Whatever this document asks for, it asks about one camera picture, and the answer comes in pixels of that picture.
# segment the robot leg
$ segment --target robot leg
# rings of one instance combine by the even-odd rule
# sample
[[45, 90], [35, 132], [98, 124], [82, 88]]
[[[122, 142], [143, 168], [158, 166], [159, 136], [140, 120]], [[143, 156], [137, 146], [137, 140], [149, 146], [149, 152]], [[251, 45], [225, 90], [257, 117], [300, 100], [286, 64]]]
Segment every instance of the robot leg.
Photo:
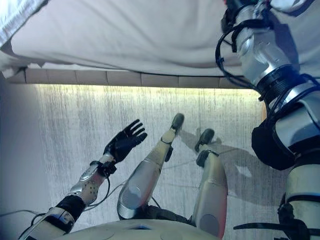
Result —
[[117, 203], [120, 219], [143, 218], [145, 208], [148, 206], [158, 182], [162, 166], [172, 154], [171, 144], [181, 129], [184, 119], [185, 117], [181, 113], [174, 117], [170, 129], [162, 135], [160, 141], [140, 162], [123, 186]]
[[222, 162], [207, 145], [214, 134], [212, 129], [206, 129], [195, 146], [200, 152], [196, 163], [203, 167], [203, 174], [191, 221], [197, 228], [221, 239], [225, 232], [228, 186]]

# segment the white fabric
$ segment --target white fabric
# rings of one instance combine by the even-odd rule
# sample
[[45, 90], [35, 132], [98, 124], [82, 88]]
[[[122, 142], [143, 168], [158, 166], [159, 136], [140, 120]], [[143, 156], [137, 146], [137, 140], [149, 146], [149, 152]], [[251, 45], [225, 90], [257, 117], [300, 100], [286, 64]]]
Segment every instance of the white fabric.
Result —
[[0, 47], [45, 0], [0, 0]]
[[282, 12], [293, 12], [299, 9], [306, 0], [272, 0], [271, 6]]
[[[222, 0], [52, 0], [11, 40], [17, 55], [53, 63], [187, 76], [221, 76], [215, 48]], [[277, 43], [302, 73], [320, 76], [320, 1], [297, 17], [274, 12]], [[286, 34], [291, 33], [293, 40]], [[227, 69], [242, 73], [223, 44]]]

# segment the gray carpet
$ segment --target gray carpet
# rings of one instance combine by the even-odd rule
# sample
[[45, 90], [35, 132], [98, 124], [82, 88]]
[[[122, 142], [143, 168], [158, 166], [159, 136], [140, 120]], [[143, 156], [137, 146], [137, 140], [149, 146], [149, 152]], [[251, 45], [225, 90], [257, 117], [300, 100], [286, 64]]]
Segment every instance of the gray carpet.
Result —
[[[263, 165], [251, 149], [251, 131], [262, 116], [262, 104], [255, 92], [76, 85], [34, 85], [32, 89], [37, 100], [33, 104], [38, 104], [35, 114], [42, 151], [37, 171], [46, 178], [39, 181], [47, 182], [39, 191], [47, 196], [47, 206], [57, 204], [88, 164], [99, 159], [106, 143], [139, 118], [148, 137], [110, 177], [111, 189], [122, 183], [180, 112], [185, 115], [183, 130], [172, 145], [172, 157], [164, 164], [153, 194], [161, 207], [191, 216], [202, 175], [193, 147], [200, 132], [212, 128], [216, 143], [211, 147], [221, 153], [229, 188], [224, 239], [271, 240], [283, 236], [266, 230], [233, 230], [233, 226], [248, 222], [278, 222], [277, 208], [288, 174]], [[119, 190], [101, 206], [83, 213], [74, 230], [117, 221]], [[98, 199], [106, 191], [104, 184]]]

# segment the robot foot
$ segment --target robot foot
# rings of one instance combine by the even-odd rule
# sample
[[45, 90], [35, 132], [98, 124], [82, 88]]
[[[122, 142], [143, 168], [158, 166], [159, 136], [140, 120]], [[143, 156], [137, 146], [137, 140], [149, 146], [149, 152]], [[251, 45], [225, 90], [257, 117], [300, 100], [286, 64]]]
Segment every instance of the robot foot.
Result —
[[196, 159], [196, 164], [202, 168], [205, 166], [205, 161], [210, 151], [208, 149], [199, 149], [199, 148], [201, 148], [203, 145], [208, 145], [209, 143], [211, 143], [212, 139], [214, 138], [214, 135], [215, 135], [215, 131], [213, 131], [210, 128], [207, 128], [201, 134], [199, 141], [194, 147], [197, 153], [200, 152], [200, 154], [198, 155], [198, 158]]
[[182, 125], [184, 124], [184, 121], [185, 121], [185, 116], [182, 113], [177, 113], [174, 116], [174, 119], [172, 120], [172, 123], [171, 123], [171, 129], [175, 130], [176, 135], [180, 131]]

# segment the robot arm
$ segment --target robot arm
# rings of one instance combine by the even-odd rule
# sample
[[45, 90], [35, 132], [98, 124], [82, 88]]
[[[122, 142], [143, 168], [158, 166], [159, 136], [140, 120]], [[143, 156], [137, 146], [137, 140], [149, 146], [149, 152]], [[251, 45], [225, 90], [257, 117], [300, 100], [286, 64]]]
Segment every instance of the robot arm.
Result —
[[[233, 32], [232, 50], [249, 80], [241, 84], [258, 91], [267, 107], [266, 120], [252, 132], [252, 148], [275, 169], [293, 167], [278, 210], [280, 224], [249, 223], [235, 229], [269, 228], [283, 230], [292, 240], [320, 239], [320, 84], [299, 74], [277, 47], [269, 1], [227, 0], [227, 7], [223, 37]], [[234, 77], [224, 70], [219, 44], [216, 63], [227, 78]]]
[[139, 129], [142, 123], [136, 125], [138, 122], [139, 120], [134, 121], [119, 132], [105, 147], [99, 161], [91, 162], [67, 196], [50, 208], [19, 239], [51, 240], [68, 234], [85, 208], [90, 207], [97, 199], [99, 187], [104, 180], [109, 180], [109, 176], [117, 170], [115, 165], [123, 161], [132, 148], [147, 137], [146, 133], [142, 133], [145, 129]]

